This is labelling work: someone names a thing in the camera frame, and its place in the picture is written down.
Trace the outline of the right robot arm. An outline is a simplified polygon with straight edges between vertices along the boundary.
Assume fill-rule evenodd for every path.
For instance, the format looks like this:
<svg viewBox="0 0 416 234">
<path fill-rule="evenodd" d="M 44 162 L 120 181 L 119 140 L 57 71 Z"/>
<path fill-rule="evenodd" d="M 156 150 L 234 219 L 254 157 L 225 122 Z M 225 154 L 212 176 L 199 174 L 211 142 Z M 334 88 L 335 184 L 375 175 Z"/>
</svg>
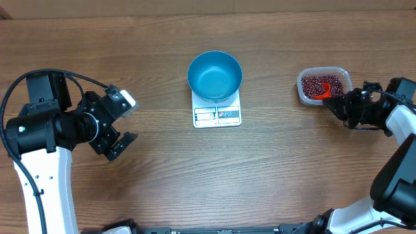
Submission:
<svg viewBox="0 0 416 234">
<path fill-rule="evenodd" d="M 372 233 L 384 228 L 415 229 L 415 82 L 393 78 L 386 89 L 362 88 L 323 99 L 349 129 L 369 125 L 394 136 L 398 149 L 375 177 L 370 194 L 348 207 L 329 210 L 311 225 L 315 233 Z"/>
</svg>

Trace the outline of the red measuring scoop blue handle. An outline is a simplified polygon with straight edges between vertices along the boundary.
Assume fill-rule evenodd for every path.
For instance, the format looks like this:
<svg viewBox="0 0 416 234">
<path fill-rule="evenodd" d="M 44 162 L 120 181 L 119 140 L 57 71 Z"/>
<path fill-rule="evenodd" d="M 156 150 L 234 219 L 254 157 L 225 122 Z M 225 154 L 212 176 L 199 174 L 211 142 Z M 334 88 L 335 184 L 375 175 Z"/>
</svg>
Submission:
<svg viewBox="0 0 416 234">
<path fill-rule="evenodd" d="M 329 83 L 322 82 L 322 87 L 324 88 L 324 93 L 321 95 L 313 96 L 313 99 L 316 100 L 323 100 L 326 98 L 330 98 L 331 95 L 331 87 Z"/>
</svg>

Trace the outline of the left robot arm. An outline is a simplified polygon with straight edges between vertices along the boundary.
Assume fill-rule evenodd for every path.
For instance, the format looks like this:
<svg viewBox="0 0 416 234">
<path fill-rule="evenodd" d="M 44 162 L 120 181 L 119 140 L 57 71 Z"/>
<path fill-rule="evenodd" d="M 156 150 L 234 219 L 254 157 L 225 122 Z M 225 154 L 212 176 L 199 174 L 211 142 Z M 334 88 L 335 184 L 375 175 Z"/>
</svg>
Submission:
<svg viewBox="0 0 416 234">
<path fill-rule="evenodd" d="M 83 77 L 102 87 L 105 95 L 81 91 L 80 102 L 71 108 L 67 82 L 80 78 L 66 70 L 30 71 L 12 83 L 1 104 L 4 113 L 15 87 L 27 83 L 29 102 L 15 118 L 1 121 L 1 140 L 20 180 L 30 233 L 78 233 L 71 190 L 72 151 L 77 145 L 87 143 L 113 161 L 138 137 L 112 126 L 138 107 L 128 91 L 113 84 Z"/>
</svg>

